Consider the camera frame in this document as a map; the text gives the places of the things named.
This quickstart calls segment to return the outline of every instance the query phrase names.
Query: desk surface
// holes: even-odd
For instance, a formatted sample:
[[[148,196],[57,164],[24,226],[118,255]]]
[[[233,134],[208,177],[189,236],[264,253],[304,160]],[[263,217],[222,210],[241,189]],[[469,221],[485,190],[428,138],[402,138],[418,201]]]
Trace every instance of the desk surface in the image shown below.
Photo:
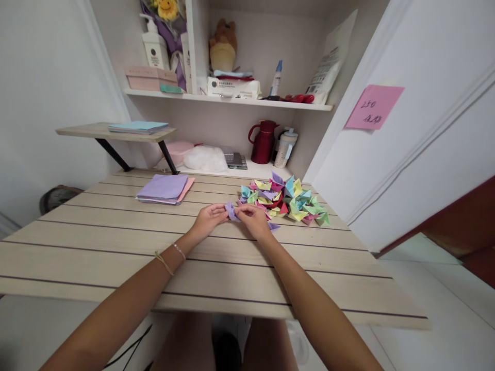
[[[250,183],[192,175],[196,182],[180,206],[138,202],[134,197],[154,174],[111,175],[1,241],[0,293],[101,301],[185,233],[200,208],[235,201]],[[326,207],[329,226],[276,217],[281,227],[274,235],[352,322],[429,328],[425,313]],[[234,222],[193,250],[156,309],[294,318],[275,270]]]
[[[67,128],[55,130],[59,135],[69,137],[85,137],[97,139],[123,140],[127,142],[148,142],[158,143],[172,134],[175,128],[168,128],[151,135],[116,133],[108,130],[111,123],[95,123],[87,125],[70,126]]]

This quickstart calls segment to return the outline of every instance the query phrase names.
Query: origami paper stack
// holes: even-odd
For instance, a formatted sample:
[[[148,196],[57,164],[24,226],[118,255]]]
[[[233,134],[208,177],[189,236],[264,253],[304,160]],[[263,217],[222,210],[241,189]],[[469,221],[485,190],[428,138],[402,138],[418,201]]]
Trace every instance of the origami paper stack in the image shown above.
[[[294,180],[294,176],[284,181],[272,172],[272,178],[268,182],[253,180],[248,187],[242,185],[238,204],[254,204],[265,211],[269,221],[276,216],[287,215],[307,225],[313,220],[320,226],[329,224],[328,211],[318,203],[316,196],[311,196],[311,190],[302,188],[300,179]],[[232,203],[228,203],[226,208],[230,219],[236,220]],[[272,231],[280,227],[270,222],[268,224]]]

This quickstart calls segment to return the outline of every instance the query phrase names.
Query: white tile floor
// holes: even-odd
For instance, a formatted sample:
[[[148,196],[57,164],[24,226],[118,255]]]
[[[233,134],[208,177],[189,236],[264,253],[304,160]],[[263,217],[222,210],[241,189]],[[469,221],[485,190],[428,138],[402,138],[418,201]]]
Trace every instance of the white tile floor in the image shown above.
[[[386,254],[381,262],[423,305],[433,327],[431,331],[413,331],[356,326],[385,371],[495,369],[494,289],[422,235]],[[0,370],[38,369],[95,306],[70,300],[13,296],[0,299]],[[145,368],[161,345],[171,318],[169,314],[151,313],[145,319],[123,347],[127,348],[153,324],[127,370]],[[243,317],[215,318],[214,322],[235,332],[243,347],[248,332]],[[300,370],[325,370],[311,346],[309,355]],[[127,358],[108,370],[122,370]]]

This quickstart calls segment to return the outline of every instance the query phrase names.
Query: yellow flower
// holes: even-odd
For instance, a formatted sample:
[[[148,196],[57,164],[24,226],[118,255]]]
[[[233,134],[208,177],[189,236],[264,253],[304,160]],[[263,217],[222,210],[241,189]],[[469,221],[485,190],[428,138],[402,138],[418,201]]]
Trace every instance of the yellow flower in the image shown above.
[[[173,21],[179,14],[176,0],[155,0],[158,7],[158,15],[166,21]]]

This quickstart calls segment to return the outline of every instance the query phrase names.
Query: leg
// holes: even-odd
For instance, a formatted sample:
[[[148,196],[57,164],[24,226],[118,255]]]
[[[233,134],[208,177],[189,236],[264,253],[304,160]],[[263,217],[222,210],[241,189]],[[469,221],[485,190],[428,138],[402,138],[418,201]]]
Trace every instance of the leg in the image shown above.
[[[282,319],[253,318],[244,350],[243,371],[297,371],[287,325]]]
[[[169,165],[172,174],[173,175],[178,174],[179,172],[175,168],[174,162],[172,161],[172,157],[170,157],[170,153],[169,150],[167,149],[167,146],[165,145],[165,142],[164,141],[158,142],[158,145],[160,146],[160,149],[163,152],[165,159],[167,160],[167,164]]]
[[[215,371],[207,313],[178,312],[150,371]]]
[[[108,152],[109,155],[124,169],[125,172],[131,171],[133,168],[127,165],[127,162],[124,161],[122,157],[117,153],[115,149],[106,141],[106,139],[96,138],[96,141],[100,143],[100,145]]]

